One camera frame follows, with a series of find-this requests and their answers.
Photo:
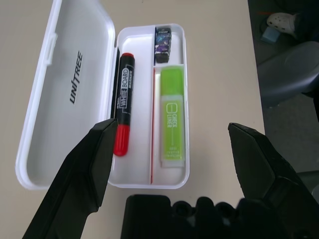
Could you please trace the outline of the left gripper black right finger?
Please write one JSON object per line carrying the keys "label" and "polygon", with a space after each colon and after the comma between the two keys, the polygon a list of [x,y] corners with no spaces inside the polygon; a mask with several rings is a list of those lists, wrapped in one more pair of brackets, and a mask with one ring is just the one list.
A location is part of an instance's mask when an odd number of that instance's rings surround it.
{"label": "left gripper black right finger", "polygon": [[262,200],[286,225],[317,225],[318,203],[269,139],[239,123],[230,123],[228,131],[245,198]]}

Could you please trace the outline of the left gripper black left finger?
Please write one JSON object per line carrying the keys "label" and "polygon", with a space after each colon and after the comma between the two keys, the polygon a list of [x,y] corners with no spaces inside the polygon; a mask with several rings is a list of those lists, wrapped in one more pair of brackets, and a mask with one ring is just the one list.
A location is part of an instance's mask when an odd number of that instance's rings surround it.
{"label": "left gripper black left finger", "polygon": [[117,126],[116,119],[95,124],[71,150],[23,238],[81,238],[88,216],[103,202]]}

